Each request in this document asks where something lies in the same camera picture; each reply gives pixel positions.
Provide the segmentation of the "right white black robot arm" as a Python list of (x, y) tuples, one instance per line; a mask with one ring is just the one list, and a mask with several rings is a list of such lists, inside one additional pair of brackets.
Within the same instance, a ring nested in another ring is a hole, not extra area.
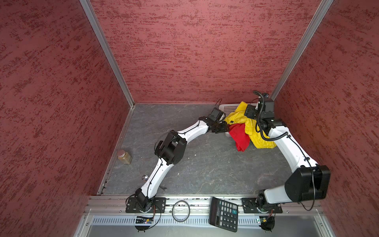
[(283, 120), (275, 117), (274, 101), (259, 94), (256, 107), (248, 105), (244, 114), (255, 120), (256, 132), (264, 141), (276, 144), (292, 172), (283, 185), (261, 190), (256, 199), (256, 208), (267, 212), (278, 204), (325, 199), (331, 178), (330, 169), (311, 158)]

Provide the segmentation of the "red shorts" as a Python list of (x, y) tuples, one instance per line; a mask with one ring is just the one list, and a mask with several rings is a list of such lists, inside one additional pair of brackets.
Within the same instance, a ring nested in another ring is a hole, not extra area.
[(229, 134), (235, 141), (237, 150), (239, 152), (244, 152), (250, 144), (250, 137), (245, 133), (245, 124), (232, 124), (229, 126), (229, 130)]

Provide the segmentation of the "yellow shorts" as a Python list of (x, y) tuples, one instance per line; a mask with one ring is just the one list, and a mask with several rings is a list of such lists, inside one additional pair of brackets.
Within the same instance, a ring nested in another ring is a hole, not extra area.
[(244, 115), (245, 109), (247, 107), (247, 103), (241, 102), (235, 112), (229, 114), (224, 121), (228, 123), (228, 125), (244, 123), (245, 124), (245, 133), (249, 135), (250, 142), (257, 149), (273, 149), (276, 147), (274, 142), (265, 141), (261, 135), (257, 132), (257, 122), (254, 119), (249, 119)]

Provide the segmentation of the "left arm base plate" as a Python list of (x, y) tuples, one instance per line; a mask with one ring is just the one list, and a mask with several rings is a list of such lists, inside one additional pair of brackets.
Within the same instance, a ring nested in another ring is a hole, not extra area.
[(141, 206), (135, 197), (130, 197), (126, 202), (125, 213), (164, 213), (166, 206), (166, 198), (152, 198), (146, 205)]

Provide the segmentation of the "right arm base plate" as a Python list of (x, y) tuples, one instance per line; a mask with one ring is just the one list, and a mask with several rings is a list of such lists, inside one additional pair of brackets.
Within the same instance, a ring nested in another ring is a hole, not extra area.
[(245, 214), (282, 214), (283, 210), (280, 204), (272, 204), (261, 198), (242, 198), (242, 207)]

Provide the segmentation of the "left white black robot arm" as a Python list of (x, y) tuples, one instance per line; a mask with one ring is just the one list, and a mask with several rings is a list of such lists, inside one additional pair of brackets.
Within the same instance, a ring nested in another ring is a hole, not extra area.
[(181, 131), (170, 131), (163, 141), (155, 147), (158, 162), (145, 184), (136, 190), (135, 199), (143, 212), (150, 210), (158, 188), (169, 170), (179, 163), (188, 143), (197, 137), (212, 133), (225, 133), (229, 131), (226, 121), (213, 121), (210, 117), (200, 117), (195, 124)]

